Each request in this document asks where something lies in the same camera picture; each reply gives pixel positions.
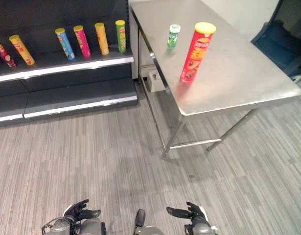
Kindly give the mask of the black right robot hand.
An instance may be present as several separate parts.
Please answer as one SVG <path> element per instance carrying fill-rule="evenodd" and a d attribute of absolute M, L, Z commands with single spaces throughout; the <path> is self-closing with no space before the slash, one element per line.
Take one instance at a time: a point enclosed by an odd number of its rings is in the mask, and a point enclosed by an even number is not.
<path fill-rule="evenodd" d="M 206 217 L 205 213 L 202 211 L 202 209 L 199 206 L 197 206 L 191 202 L 187 202 L 186 204 L 188 206 L 187 210 L 177 209 L 177 208 L 172 208 L 172 207 L 166 207 L 166 210 L 169 215 L 177 217 L 177 218 L 193 220 L 196 217 L 201 217 L 205 221 L 207 221 L 207 217 Z"/>

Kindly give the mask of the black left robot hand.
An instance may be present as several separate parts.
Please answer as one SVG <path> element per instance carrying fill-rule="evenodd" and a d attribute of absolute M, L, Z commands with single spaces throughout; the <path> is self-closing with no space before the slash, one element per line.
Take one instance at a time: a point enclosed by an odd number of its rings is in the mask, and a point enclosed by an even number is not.
<path fill-rule="evenodd" d="M 76 204 L 70 205 L 67 209 L 65 209 L 63 218 L 69 218 L 72 221 L 98 218 L 101 215 L 101 210 L 85 209 L 88 202 L 89 199 L 85 199 Z"/>

